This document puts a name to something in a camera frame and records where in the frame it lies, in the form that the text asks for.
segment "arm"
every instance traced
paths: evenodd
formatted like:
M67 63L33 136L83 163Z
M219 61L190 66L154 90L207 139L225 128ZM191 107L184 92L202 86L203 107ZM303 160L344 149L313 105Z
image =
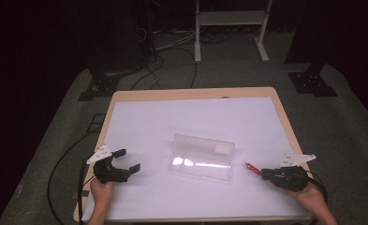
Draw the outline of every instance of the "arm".
M304 190L287 190L287 192L296 198L303 208L312 213L320 224L338 225L338 222L330 211L329 206L324 201L321 190L316 185L308 182Z
M94 197L94 211L88 220L88 225L102 225L108 213L113 197L113 182L102 184L97 178L90 183L90 189Z

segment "floor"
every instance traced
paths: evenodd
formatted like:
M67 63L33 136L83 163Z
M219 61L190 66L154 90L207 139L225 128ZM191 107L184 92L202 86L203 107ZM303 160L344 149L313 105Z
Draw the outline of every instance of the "floor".
M315 154L310 169L322 178L329 193L329 206L341 224L368 224L368 112L350 90L345 77L326 65L321 76L337 97L298 94L288 77L308 65L286 65L293 33L267 32L264 64L253 37L256 33L223 35L224 41L202 44L202 62L194 64L193 42L181 49L159 53L149 68L123 77L117 90L185 89L212 87L271 86L276 89L304 154ZM183 38L157 34L156 45L165 46ZM73 219L81 163L94 151L97 133L87 135L95 114L106 113L110 97L78 101L91 81L86 69L78 74L66 93L36 154L12 196L0 224L59 224L48 204L48 188L55 215L62 224ZM261 221L261 225L288 225L309 221Z

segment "clear plastic box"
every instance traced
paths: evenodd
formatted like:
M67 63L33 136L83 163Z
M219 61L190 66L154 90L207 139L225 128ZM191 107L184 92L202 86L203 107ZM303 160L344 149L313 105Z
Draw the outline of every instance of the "clear plastic box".
M175 134L169 170L186 176L229 182L234 148L234 142Z

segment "dark background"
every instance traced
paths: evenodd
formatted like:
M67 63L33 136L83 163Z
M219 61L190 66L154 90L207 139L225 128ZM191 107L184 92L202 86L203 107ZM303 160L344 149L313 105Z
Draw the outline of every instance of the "dark background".
M87 68L88 58L132 68L140 64L139 55L146 55L133 42L114 41L135 36L135 27L128 24L146 24L144 1L131 1L130 6L113 2L105 1L114 5L104 7L101 1L90 0L0 1L0 216L67 89ZM151 4L150 17L154 29L194 28L195 1L156 2L159 6ZM99 11L94 11L94 4ZM240 0L206 0L201 6L263 8L262 1ZM132 16L124 14L127 7ZM268 30L289 32L296 27L287 62L309 63L320 46L327 46L326 62L344 74L368 110L368 0L274 0ZM122 57L122 52L132 55Z

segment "wire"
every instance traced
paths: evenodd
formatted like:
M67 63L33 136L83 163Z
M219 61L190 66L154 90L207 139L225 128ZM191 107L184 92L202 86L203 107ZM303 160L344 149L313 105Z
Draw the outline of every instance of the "wire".
M306 171L306 172L311 173L312 175L314 175L315 177L317 177L317 179L318 179L319 181L317 181L317 180L316 180L316 179L314 179L314 178L309 177L308 175L306 175L306 177L305 177L305 176L302 176L302 175L300 175L300 174L296 174L296 173L293 173L292 175L293 175L293 176L300 177L300 178L302 178L302 179L304 179L304 180L307 180L308 182L310 182L310 183L312 183L312 184L316 185L317 187L319 187L319 188L320 188L320 190L321 190L321 192L323 193L324 201L325 201L326 203L328 203L328 201L329 201L329 192L327 191L327 189L326 189L326 187L324 186L324 184L323 184L323 182L321 181L321 179L319 179L319 178L318 178L318 176L317 176L316 174L314 174L313 172L309 172L309 171Z
M320 179L320 177L319 176L317 176L314 172L310 172L310 171L306 171L307 173L310 173L310 174L312 174L315 178L317 178L317 180L318 180L318 182L323 186L323 187L325 187L325 185L324 185L324 183L323 183L323 181Z
M52 177L54 176L55 170L57 169L58 165L60 164L60 162L62 161L62 159L64 159L64 157L67 155L67 153L69 153L78 143L80 143L83 139L85 139L86 137L88 137L90 134L92 134L92 132L88 132L87 134L85 134L83 137L81 137L80 139L78 139L76 142L74 142L65 152L64 154L59 158L59 160L57 161L57 163L55 164L54 168L52 169L52 174L49 177L49 183L47 184L47 202L49 204L50 209L52 210L52 215L55 217L55 219L58 221L59 224L64 225L64 223L61 221L61 219L57 216L54 207L52 206L52 199L51 199L51 195L50 195L50 189L51 189L51 184L52 184Z
M160 86L160 78L155 74L155 71L152 71L150 68L149 68L149 65L146 66L148 68L148 70L152 73L152 75L154 75L154 79L155 79L155 84L153 84L151 86L151 89L154 89L154 86L158 86L159 89L161 89L161 86Z
M85 185L87 185L87 183L90 182L91 180L93 180L94 177L96 177L96 176L93 175L92 177L90 177L86 182L84 182L84 184L82 186L84 187Z
M195 79L196 79L196 76L197 76L197 72L198 72L198 65L196 64L195 62L195 56L193 55L193 53L191 53L189 50L186 50L186 49L183 49L183 48L169 48L169 49L166 49L166 50L162 50L162 51L159 51L159 53L162 53L162 52L166 52L166 51L171 51L171 50L181 50L181 51L185 51L187 53L190 54L190 56L192 57L193 59L193 63L195 65L195 73L193 75L193 78L192 78L192 82L190 83L190 89L193 88L193 84L195 82Z
M230 40L231 32L228 33L228 37L223 37L222 35L217 35L215 33L211 33L209 35L207 35L208 33L204 34L202 37L200 37L200 42L201 44L205 44L205 45L217 45L217 44L221 44L225 41Z
M142 81L144 78L146 78L147 76L149 76L149 75L151 75L151 74L153 74L154 72L156 72L156 71L158 71L160 68L162 68L163 67L163 65L164 65L164 59L161 57L161 56L159 56L159 55L155 55L155 57L156 58L159 58L160 60L161 60L161 65L157 68L157 69L155 69L155 70L152 70L151 72L149 72L149 73L147 73L147 74L145 74L145 75L143 75L142 77L140 77L132 86L131 86L131 91L132 90L134 90L134 87L140 82L140 81Z
M143 29L143 28L136 28L137 30L141 30L141 31L143 31L143 34L144 34L144 37L143 37L143 39L142 39L142 41L144 41L145 39L146 39L146 35L147 35L147 33L146 33L146 30L145 29Z
M81 220L82 216L83 216L83 208L82 208L82 201L81 201L81 194L82 194L82 184L83 184L83 176L84 176L84 171L85 171L85 161L83 161L83 163L81 164L81 173L79 175L79 184L78 184L78 208L79 208L79 224L82 225L83 221Z
M175 42L173 42L173 43L171 43L171 44L169 44L169 45L166 45L166 46L163 46L163 47L158 47L158 48L155 48L155 50L157 50L157 51L161 51L161 50L165 50L165 49L168 49L168 48L172 48L172 47L174 47L174 46L178 46L178 45L181 45L181 44L184 44L185 42L187 42L187 41L189 41L189 40L191 40L191 39L193 39L194 37L195 37L195 32L192 32L192 34L190 34L189 36L187 36L187 37L184 37L184 38L182 38L182 39L179 39L179 40L177 40L177 41L175 41Z

